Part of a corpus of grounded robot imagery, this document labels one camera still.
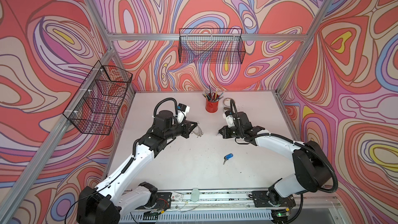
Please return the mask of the silver metal keyring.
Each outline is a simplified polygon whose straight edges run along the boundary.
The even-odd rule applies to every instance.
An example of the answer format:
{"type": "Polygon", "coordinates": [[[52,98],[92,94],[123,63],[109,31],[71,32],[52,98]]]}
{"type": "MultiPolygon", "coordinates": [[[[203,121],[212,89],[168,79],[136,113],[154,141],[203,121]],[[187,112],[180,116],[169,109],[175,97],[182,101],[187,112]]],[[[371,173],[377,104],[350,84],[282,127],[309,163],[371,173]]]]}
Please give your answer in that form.
{"type": "Polygon", "coordinates": [[[197,126],[192,130],[192,133],[193,133],[194,135],[196,135],[198,138],[202,137],[203,134],[204,134],[199,125],[197,125],[197,126]]]}

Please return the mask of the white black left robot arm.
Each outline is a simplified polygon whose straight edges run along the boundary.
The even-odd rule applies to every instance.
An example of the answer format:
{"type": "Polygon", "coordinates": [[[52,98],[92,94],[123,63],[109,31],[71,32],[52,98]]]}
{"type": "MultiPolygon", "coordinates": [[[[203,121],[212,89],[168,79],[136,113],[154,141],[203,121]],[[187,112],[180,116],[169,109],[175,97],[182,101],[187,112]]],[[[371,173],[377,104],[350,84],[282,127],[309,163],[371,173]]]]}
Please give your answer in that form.
{"type": "Polygon", "coordinates": [[[177,137],[189,138],[198,126],[186,119],[189,106],[175,98],[161,100],[154,108],[153,123],[133,143],[131,155],[96,187],[87,186],[80,194],[76,222],[79,224],[117,224],[138,207],[156,205],[157,188],[143,182],[129,193],[125,190],[140,171],[177,137]]]}

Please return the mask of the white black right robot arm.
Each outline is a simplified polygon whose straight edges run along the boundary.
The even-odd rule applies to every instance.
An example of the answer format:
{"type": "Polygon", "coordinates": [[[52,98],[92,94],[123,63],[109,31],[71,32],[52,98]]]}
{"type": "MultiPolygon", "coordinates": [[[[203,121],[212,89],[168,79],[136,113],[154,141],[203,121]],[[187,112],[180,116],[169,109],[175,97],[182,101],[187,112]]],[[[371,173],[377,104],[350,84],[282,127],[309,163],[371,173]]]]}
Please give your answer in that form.
{"type": "Polygon", "coordinates": [[[265,201],[272,206],[280,206],[292,195],[322,191],[335,193],[339,182],[335,169],[319,144],[313,141],[294,141],[277,133],[271,133],[261,126],[253,126],[245,112],[237,110],[236,103],[230,100],[230,107],[223,114],[227,124],[219,130],[223,139],[234,139],[238,145],[254,145],[266,148],[290,160],[293,174],[281,178],[271,185],[265,201]]]}

